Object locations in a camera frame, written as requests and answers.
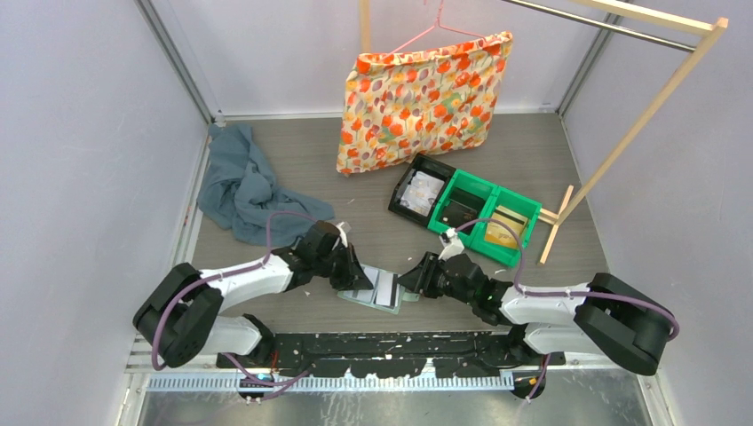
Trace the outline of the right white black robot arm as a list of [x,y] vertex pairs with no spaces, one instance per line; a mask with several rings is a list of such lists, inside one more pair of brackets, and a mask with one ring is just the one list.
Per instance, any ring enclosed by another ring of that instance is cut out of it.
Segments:
[[484,323],[508,327],[508,355],[523,365],[554,352],[587,353],[649,376],[679,334],[667,308],[606,272],[574,286],[528,288],[487,276],[465,254],[442,259],[428,252],[397,282],[425,297],[453,298]]

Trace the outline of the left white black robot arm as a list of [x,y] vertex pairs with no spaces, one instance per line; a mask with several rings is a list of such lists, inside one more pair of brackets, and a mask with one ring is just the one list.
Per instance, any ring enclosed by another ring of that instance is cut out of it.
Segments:
[[134,328],[151,345],[156,371],[182,367],[198,355],[240,356],[262,367],[273,353],[273,333],[250,314],[223,312],[261,296],[329,281],[336,291],[371,290],[342,225],[317,221],[293,244],[236,266],[200,271],[189,263],[170,269],[133,316]]

